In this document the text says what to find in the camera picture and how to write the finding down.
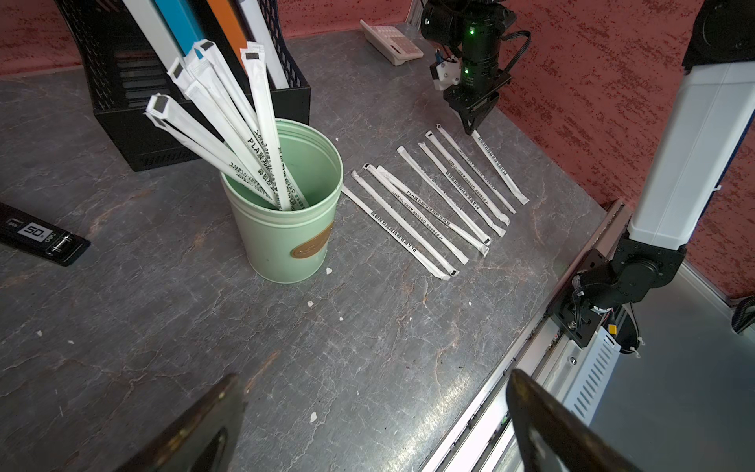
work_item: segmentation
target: black marking on straw end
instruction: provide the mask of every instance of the black marking on straw end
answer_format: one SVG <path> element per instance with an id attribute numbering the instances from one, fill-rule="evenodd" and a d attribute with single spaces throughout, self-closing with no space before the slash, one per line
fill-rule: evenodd
<path id="1" fill-rule="evenodd" d="M 167 105 L 168 97 L 166 97 L 165 95 L 158 95 L 157 100 L 155 100 L 155 106 L 153 106 L 153 109 L 157 113 L 163 113 Z"/>

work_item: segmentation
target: metal frame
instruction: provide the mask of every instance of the metal frame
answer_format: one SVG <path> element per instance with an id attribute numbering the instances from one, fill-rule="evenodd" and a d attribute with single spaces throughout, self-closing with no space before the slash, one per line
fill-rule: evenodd
<path id="1" fill-rule="evenodd" d="M 615 250 L 630 216 L 631 210 L 622 201 L 614 202 L 522 334 L 495 366 L 472 403 L 427 457 L 421 468 L 423 472 L 489 472 L 496 468 L 504 454 L 509 456 L 507 452 L 515 452 L 518 456 L 518 449 L 511 447 L 515 442 L 510 422 L 501 426 L 508 413 L 505 391 L 509 374 L 514 368 L 521 369 L 549 391 L 557 390 L 556 398 L 565 396 L 565 390 L 568 390 L 577 374 L 575 364 L 570 359 L 579 365 L 579 359 L 587 354 L 587 350 L 580 350 L 574 341 L 562 337 L 557 324 L 544 315 L 545 310 L 559 290 L 570 283 L 572 272 L 589 250 L 597 248 L 605 256 Z"/>
<path id="2" fill-rule="evenodd" d="M 411 6 L 409 7 L 409 13 L 406 15 L 406 23 L 409 23 L 419 31 L 420 20 L 422 19 L 422 5 L 421 0 L 411 0 Z"/>
<path id="3" fill-rule="evenodd" d="M 746 298 L 746 297 L 741 297 L 741 298 L 732 299 L 727 294 L 723 293 L 720 288 L 716 287 L 702 272 L 700 272 L 697 269 L 697 267 L 693 266 L 692 263 L 690 263 L 689 261 L 682 262 L 682 266 L 679 268 L 679 271 L 682 272 L 682 270 L 684 269 L 686 269 L 690 273 L 691 276 L 697 279 L 697 283 L 704 285 L 705 288 L 713 292 L 713 294 L 717 298 L 720 298 L 723 301 L 723 303 L 725 303 L 727 306 L 731 308 L 736 307 L 740 301 Z"/>

